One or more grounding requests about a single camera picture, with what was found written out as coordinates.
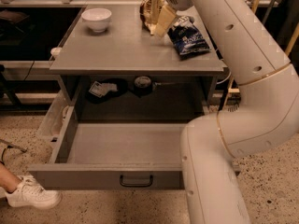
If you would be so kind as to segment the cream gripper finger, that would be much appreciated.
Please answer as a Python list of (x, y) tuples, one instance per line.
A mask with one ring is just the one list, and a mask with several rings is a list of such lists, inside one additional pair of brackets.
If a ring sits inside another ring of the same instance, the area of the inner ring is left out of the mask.
[(158, 17), (154, 34), (163, 37), (177, 17), (177, 12), (169, 5), (164, 5)]

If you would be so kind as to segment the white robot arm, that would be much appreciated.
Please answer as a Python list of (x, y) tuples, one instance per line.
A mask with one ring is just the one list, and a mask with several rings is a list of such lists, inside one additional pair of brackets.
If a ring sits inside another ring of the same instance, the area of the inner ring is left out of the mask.
[(194, 7), (241, 92), (235, 111), (210, 113), (181, 133), (192, 224), (250, 224), (232, 161), (286, 142), (299, 130), (299, 76), (244, 0), (166, 0), (157, 35), (174, 12)]

